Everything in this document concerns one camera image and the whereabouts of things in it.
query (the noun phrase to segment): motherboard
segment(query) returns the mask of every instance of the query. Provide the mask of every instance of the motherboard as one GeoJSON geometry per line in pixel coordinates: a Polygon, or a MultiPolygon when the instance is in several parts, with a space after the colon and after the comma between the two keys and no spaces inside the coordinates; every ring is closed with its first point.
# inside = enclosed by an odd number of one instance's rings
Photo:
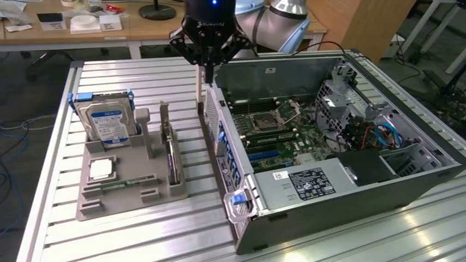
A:
{"type": "Polygon", "coordinates": [[[229,101],[233,120],[255,172],[325,160],[331,148],[299,98],[229,101]]]}

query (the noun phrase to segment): floor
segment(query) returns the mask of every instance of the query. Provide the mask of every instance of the floor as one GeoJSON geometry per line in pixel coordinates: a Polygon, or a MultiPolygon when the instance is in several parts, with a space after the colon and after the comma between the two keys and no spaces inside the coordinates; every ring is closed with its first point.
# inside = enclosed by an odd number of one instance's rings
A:
{"type": "MultiPolygon", "coordinates": [[[[400,30],[401,35],[408,36],[413,30],[420,17],[405,21],[400,30]]],[[[421,43],[425,35],[436,26],[434,23],[428,23],[425,29],[418,36],[416,43],[421,43]]],[[[440,76],[448,81],[452,76],[445,74],[445,69],[454,61],[456,56],[461,53],[466,46],[466,40],[452,32],[445,31],[441,38],[436,42],[429,52],[430,61],[422,60],[417,65],[420,70],[430,69],[440,73],[440,76]]],[[[413,45],[408,51],[406,57],[417,50],[413,45]]],[[[150,48],[144,47],[146,57],[175,56],[177,54],[166,54],[163,47],[150,48]]],[[[23,72],[31,62],[43,54],[43,52],[32,52],[32,58],[23,59],[19,52],[11,52],[8,58],[6,53],[0,53],[0,122],[10,120],[26,120],[42,115],[55,114],[59,107],[59,101],[66,84],[68,61],[62,57],[52,58],[43,67],[39,79],[35,82],[28,82],[24,78],[23,72]]],[[[115,47],[110,49],[110,54],[103,56],[99,49],[72,50],[70,54],[82,61],[96,61],[108,59],[130,59],[130,52],[127,48],[115,47]]],[[[400,79],[413,75],[416,71],[397,64],[392,59],[383,59],[379,67],[389,74],[389,76],[398,81],[400,79]]],[[[412,78],[404,82],[420,91],[426,91],[429,86],[422,81],[424,76],[412,78]]],[[[461,89],[466,88],[466,76],[458,83],[461,89]]],[[[52,119],[36,121],[31,127],[48,126],[52,119]]],[[[10,134],[23,135],[23,129],[18,129],[10,134]]],[[[24,153],[10,162],[6,162],[11,175],[15,177],[19,185],[20,196],[23,200],[23,216],[18,224],[4,235],[0,235],[0,260],[15,261],[18,250],[22,241],[23,230],[34,200],[36,183],[39,180],[42,165],[46,157],[47,146],[50,143],[52,129],[32,130],[28,133],[28,147],[24,153]]],[[[0,152],[16,143],[18,138],[0,136],[0,152]]],[[[7,186],[0,187],[0,199],[6,194],[7,186]]],[[[15,221],[19,214],[19,202],[12,190],[10,197],[0,205],[0,232],[15,221]]]]}

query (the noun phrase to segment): desk surface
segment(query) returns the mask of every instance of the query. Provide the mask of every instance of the desk surface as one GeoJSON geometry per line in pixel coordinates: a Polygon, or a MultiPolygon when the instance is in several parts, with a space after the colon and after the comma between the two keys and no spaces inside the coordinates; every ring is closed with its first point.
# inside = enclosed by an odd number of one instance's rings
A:
{"type": "MultiPolygon", "coordinates": [[[[43,31],[38,13],[52,13],[70,10],[62,5],[59,0],[44,0],[43,2],[28,2],[26,13],[34,19],[34,28],[8,32],[4,26],[11,26],[10,21],[4,21],[3,32],[0,33],[0,44],[46,44],[46,43],[74,43],[96,42],[112,40],[165,40],[169,39],[170,31],[178,29],[182,25],[185,15],[185,3],[171,0],[162,0],[161,4],[169,4],[177,9],[177,17],[166,21],[152,21],[139,15],[139,8],[150,3],[124,2],[114,3],[127,8],[128,16],[122,18],[123,30],[91,34],[71,34],[70,29],[59,31],[43,31]]],[[[326,33],[327,28],[317,21],[313,14],[309,33],[326,33]]],[[[67,18],[67,28],[70,28],[70,18],[67,18]]]]}
{"type": "MultiPolygon", "coordinates": [[[[373,63],[361,63],[466,154],[465,140],[450,136],[452,130],[373,63]]],[[[182,58],[86,62],[71,68],[18,261],[465,261],[465,174],[402,209],[238,256],[195,110],[195,82],[195,67],[182,58]],[[159,102],[170,103],[190,197],[78,222],[86,133],[67,93],[127,88],[134,90],[136,107],[151,112],[151,130],[161,123],[159,102]]],[[[385,101],[363,78],[357,82],[373,103],[385,101]]]]}

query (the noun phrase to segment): metal slotted tabletop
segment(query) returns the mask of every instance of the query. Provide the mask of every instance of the metal slotted tabletop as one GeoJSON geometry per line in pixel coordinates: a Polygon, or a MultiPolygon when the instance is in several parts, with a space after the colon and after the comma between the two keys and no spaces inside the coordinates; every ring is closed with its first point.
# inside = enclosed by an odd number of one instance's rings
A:
{"type": "MultiPolygon", "coordinates": [[[[362,62],[446,140],[465,141],[370,63],[362,62]]],[[[238,256],[222,208],[195,103],[197,70],[181,58],[86,62],[71,68],[18,261],[458,261],[466,258],[466,176],[402,209],[238,256]],[[75,221],[86,133],[68,92],[132,89],[159,126],[170,102],[190,197],[84,222],[75,221]]],[[[371,101],[383,97],[358,79],[371,101]]]]}

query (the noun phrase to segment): black lamp base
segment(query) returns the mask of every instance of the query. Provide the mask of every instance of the black lamp base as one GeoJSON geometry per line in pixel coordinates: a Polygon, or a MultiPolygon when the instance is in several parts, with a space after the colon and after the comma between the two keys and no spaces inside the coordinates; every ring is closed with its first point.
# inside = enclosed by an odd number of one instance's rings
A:
{"type": "Polygon", "coordinates": [[[167,5],[159,5],[159,10],[155,10],[150,4],[139,8],[139,15],[150,20],[169,20],[177,16],[177,10],[167,5]]]}

